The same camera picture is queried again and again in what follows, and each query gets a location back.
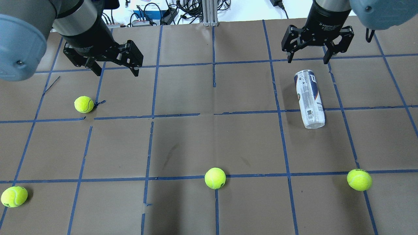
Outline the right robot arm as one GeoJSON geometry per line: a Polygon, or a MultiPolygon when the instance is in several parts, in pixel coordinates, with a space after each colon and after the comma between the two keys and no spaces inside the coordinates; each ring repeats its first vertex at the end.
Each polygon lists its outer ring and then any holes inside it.
{"type": "Polygon", "coordinates": [[[281,49],[291,63],[295,52],[308,46],[325,46],[323,63],[328,64],[333,55],[348,51],[354,38],[351,26],[344,26],[349,14],[354,12],[366,28],[366,41],[375,31],[387,30],[413,18],[418,11],[416,0],[314,0],[305,25],[289,25],[281,41],[281,49]]]}

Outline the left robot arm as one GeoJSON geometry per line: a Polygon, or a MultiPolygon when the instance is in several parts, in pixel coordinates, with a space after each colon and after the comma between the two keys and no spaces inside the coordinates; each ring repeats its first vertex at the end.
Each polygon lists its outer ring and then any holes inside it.
{"type": "Polygon", "coordinates": [[[138,76],[144,56],[134,41],[114,40],[102,12],[91,0],[2,0],[1,79],[23,81],[33,76],[51,29],[66,41],[63,52],[74,66],[100,76],[98,62],[112,62],[138,76]]]}

